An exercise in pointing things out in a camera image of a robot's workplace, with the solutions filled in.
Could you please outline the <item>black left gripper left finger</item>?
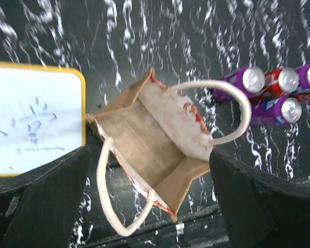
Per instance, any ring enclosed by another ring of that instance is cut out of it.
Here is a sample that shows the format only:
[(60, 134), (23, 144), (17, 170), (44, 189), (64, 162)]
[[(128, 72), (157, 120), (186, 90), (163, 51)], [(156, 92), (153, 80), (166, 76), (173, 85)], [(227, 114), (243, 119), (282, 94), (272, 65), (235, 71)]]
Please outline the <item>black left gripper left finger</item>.
[(83, 146), (0, 181), (0, 247), (68, 247), (89, 166)]

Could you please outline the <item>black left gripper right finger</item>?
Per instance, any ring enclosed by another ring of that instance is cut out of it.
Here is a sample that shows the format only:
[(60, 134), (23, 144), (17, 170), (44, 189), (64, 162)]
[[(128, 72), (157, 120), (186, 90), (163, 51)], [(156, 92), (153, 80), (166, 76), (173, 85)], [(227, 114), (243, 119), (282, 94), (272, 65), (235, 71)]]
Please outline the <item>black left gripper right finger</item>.
[(233, 247), (310, 247), (310, 187), (214, 148), (211, 177)]

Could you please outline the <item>purple soda can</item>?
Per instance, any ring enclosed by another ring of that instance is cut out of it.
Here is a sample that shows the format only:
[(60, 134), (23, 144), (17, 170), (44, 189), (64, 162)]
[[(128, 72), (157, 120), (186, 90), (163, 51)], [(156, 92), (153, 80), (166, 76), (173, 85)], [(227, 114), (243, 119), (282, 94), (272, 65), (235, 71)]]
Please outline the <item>purple soda can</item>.
[(310, 64), (295, 69), (299, 76), (299, 85), (293, 92), (294, 94), (302, 94), (310, 92)]
[(232, 74), (225, 76), (222, 80), (236, 86), (248, 98), (261, 94), (266, 82), (264, 72), (257, 66), (242, 67)]
[(251, 126), (289, 125), (302, 115), (301, 103), (291, 97), (252, 103)]

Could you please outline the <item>patterned canvas tote bag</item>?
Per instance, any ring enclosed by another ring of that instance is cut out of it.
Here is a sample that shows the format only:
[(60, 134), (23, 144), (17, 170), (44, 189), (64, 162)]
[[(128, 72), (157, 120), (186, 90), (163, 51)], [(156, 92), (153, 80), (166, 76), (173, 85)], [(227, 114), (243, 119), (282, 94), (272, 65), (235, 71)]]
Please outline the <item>patterned canvas tote bag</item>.
[[(182, 93), (208, 87), (231, 94), (240, 105), (241, 121), (231, 134), (213, 138), (197, 106)], [(153, 206), (176, 220), (178, 210), (193, 180), (207, 173), (214, 146), (239, 138), (251, 120), (251, 104), (234, 85), (219, 80), (201, 80), (166, 86), (150, 69), (86, 122), (103, 140), (96, 172), (102, 210), (121, 236), (134, 233)], [(116, 215), (107, 190), (105, 172), (114, 155), (134, 187), (146, 199), (139, 216), (124, 226)]]

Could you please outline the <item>red cola can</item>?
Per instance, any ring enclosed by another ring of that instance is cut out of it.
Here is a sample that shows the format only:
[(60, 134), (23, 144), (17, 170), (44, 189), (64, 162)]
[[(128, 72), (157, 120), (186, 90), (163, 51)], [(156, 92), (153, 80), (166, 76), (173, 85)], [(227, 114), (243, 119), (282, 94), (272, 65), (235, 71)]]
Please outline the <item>red cola can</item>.
[(310, 101), (310, 92), (302, 93), (302, 94), (295, 94), (293, 95), (293, 97), (299, 100), (300, 102)]
[(299, 86), (299, 76), (295, 69), (285, 67), (265, 73), (265, 86), (258, 95), (260, 99), (287, 96)]

